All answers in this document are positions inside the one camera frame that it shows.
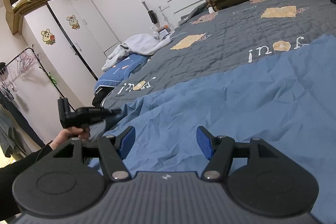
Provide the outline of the person left hand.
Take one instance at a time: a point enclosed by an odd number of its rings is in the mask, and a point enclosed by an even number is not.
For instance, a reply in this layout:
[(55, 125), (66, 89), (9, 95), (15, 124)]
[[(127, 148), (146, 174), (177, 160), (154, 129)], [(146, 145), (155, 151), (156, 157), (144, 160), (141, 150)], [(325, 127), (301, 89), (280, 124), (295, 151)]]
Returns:
[(57, 149), (60, 145), (72, 138), (79, 138), (81, 141), (88, 141), (90, 139), (90, 128), (85, 129), (70, 127), (64, 128), (60, 131), (57, 137), (49, 144), (52, 150)]

